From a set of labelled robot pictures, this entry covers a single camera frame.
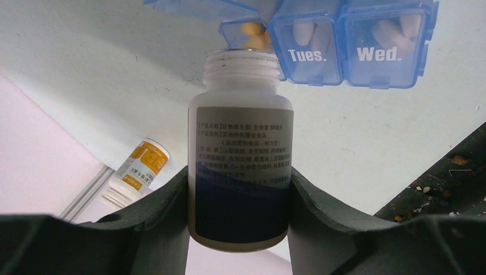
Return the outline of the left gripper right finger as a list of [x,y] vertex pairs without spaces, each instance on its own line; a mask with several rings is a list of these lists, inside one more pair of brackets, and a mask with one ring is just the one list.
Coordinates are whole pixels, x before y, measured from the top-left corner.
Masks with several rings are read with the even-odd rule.
[[484,274],[485,217],[368,215],[291,174],[288,245],[294,274]]

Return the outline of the blue pill organizer box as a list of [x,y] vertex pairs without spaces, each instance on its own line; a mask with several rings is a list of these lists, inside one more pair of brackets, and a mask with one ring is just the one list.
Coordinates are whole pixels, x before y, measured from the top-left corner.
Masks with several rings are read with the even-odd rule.
[[437,1],[145,1],[219,22],[228,48],[274,53],[280,79],[408,89],[423,75]]

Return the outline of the white pill bottle blue label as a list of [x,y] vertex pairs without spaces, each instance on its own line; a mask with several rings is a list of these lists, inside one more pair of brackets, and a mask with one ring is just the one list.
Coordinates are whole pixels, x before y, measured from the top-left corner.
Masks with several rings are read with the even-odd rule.
[[206,57],[188,108],[188,230],[203,246],[255,252],[287,234],[294,110],[279,82],[272,53]]

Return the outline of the white bottle orange label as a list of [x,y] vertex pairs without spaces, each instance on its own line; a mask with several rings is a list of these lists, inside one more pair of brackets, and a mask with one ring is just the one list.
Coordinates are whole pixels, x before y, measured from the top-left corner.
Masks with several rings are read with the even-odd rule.
[[150,138],[143,139],[111,176],[100,200],[116,210],[136,202],[170,158],[161,144]]

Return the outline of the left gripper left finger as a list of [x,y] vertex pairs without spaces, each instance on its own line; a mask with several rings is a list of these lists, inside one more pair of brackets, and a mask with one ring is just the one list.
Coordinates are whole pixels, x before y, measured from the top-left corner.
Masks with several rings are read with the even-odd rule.
[[184,274],[188,169],[97,222],[1,216],[2,274]]

